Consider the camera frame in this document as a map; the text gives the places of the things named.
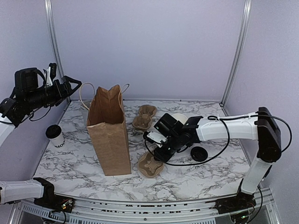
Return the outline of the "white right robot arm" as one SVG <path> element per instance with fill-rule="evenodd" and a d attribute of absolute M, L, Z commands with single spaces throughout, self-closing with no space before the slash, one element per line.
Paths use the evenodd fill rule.
<path fill-rule="evenodd" d="M 231 204 L 236 209 L 243 208 L 249 202 L 249 195 L 255 192 L 272 164 L 282 155 L 281 132 L 266 107 L 240 116 L 189 117 L 185 122 L 166 113 L 154 129 L 145 139 L 157 144 L 154 155 L 162 162 L 168 162 L 178 150 L 194 143 L 219 139 L 257 140 L 256 156 L 241 181 L 240 192 L 232 197 Z"/>

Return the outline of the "brown paper bag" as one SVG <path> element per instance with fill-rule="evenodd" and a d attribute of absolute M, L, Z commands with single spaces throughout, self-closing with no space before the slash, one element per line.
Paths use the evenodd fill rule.
<path fill-rule="evenodd" d="M 122 99 L 117 84 L 107 90 L 93 90 L 90 105 L 80 99 L 87 109 L 87 130 L 105 176 L 131 174 L 128 133 Z"/>

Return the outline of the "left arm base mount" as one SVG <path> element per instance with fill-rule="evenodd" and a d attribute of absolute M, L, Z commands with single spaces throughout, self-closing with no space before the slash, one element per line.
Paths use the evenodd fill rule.
<path fill-rule="evenodd" d="M 41 183 L 41 185 L 43 186 L 43 196 L 41 198 L 35 198 L 34 204 L 52 209 L 57 212 L 72 212 L 74 206 L 73 198 L 55 194 L 54 185 L 43 178 L 35 177 L 33 179 Z"/>

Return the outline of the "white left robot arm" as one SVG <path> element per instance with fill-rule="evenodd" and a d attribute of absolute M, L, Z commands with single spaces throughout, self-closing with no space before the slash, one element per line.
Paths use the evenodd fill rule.
<path fill-rule="evenodd" d="M 26 120 L 42 109 L 59 106 L 80 88 L 82 83 L 71 77 L 56 79 L 56 63 L 47 69 L 26 68 L 15 72 L 15 87 L 11 95 L 0 104 L 0 142 Z M 33 198 L 35 204 L 55 208 L 63 204 L 64 198 L 54 193 L 54 185 L 43 178 L 26 181 L 1 181 L 0 203 L 15 203 Z"/>

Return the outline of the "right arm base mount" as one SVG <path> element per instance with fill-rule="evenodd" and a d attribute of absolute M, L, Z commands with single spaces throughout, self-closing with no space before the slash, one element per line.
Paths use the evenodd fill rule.
<path fill-rule="evenodd" d="M 225 197 L 215 201 L 215 208 L 219 214 L 234 212 L 256 206 L 254 194 L 247 194 L 241 191 L 240 183 L 237 194 L 232 197 Z"/>

